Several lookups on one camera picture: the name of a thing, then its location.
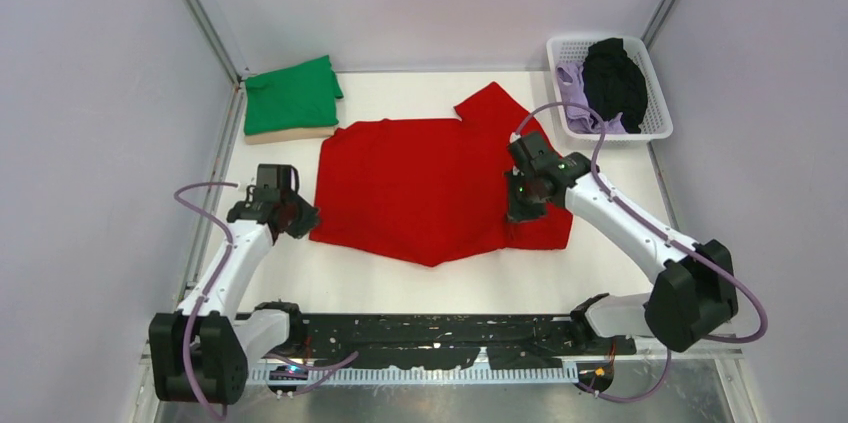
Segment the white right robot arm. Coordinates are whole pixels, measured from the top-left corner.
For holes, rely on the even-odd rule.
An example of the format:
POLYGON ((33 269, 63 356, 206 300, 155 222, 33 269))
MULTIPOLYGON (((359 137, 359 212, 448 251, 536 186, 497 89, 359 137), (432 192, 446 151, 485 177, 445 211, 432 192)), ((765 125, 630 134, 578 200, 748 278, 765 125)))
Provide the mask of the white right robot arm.
POLYGON ((513 222, 543 218, 553 205, 600 231, 648 278, 648 293, 600 294, 576 307, 571 340, 596 353, 615 336, 653 337, 673 352, 687 351, 738 312, 729 250, 716 240, 701 244, 672 230, 633 203, 574 152, 559 155, 538 132, 514 135, 506 172, 508 217, 513 222))

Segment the red t-shirt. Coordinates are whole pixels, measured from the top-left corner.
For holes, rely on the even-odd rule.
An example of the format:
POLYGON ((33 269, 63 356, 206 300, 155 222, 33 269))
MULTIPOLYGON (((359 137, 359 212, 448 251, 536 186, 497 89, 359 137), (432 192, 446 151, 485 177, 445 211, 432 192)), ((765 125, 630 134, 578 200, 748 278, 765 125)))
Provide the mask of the red t-shirt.
POLYGON ((507 145, 527 110, 492 82, 447 119, 356 122, 321 146, 311 240, 427 267, 501 249, 562 250, 572 215, 507 217, 507 145))

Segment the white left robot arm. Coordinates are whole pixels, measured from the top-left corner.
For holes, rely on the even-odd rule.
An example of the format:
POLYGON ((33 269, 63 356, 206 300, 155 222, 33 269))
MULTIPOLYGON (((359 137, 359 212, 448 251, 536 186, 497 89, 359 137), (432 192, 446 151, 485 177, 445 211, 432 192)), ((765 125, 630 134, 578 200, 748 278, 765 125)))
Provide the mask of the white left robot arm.
POLYGON ((262 304, 237 323, 239 305, 259 264, 282 235, 307 236, 319 223, 318 210, 299 193, 298 170, 261 164, 244 199, 225 218, 198 207, 178 189, 175 200, 208 219, 223 233, 215 262, 171 313, 156 314, 148 341, 157 397, 206 407, 235 404, 249 370, 268 350, 298 355, 305 328, 284 305, 262 304))

